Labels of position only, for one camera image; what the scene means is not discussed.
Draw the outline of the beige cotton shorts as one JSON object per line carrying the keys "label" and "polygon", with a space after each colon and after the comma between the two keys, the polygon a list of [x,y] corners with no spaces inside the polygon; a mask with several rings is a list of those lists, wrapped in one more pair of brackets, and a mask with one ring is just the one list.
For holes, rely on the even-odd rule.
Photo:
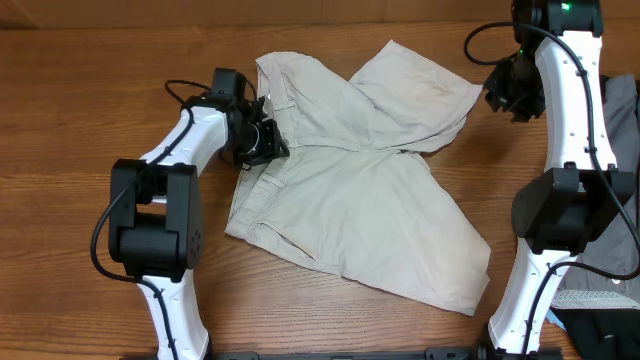
{"label": "beige cotton shorts", "polygon": [[396,42],[350,79],[296,52],[256,66],[289,155],[239,176],[227,233],[299,266],[473,315],[491,250],[425,155],[454,140],[481,87]]}

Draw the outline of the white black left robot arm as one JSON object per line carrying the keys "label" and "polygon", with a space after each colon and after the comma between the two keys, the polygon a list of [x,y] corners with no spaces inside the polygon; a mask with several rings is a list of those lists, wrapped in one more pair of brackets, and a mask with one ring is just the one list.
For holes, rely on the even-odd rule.
{"label": "white black left robot arm", "polygon": [[262,97],[193,96],[168,135],[112,168],[108,248],[141,290],[155,328],[156,359],[210,359],[194,270],[204,249],[199,177],[221,150],[245,169],[288,154]]}

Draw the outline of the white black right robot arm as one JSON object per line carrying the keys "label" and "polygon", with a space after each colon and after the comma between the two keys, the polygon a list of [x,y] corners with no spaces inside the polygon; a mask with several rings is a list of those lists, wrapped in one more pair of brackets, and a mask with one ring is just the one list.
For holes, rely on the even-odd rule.
{"label": "white black right robot arm", "polygon": [[546,116],[544,172],[517,192],[511,223],[517,253],[505,294],[470,359],[559,359],[539,342],[556,290],[587,244],[615,217],[639,236],[624,208],[636,186],[619,169],[606,133],[599,60],[604,32],[597,1],[514,0],[507,26],[516,53],[492,61],[485,81],[493,111],[514,121]]}

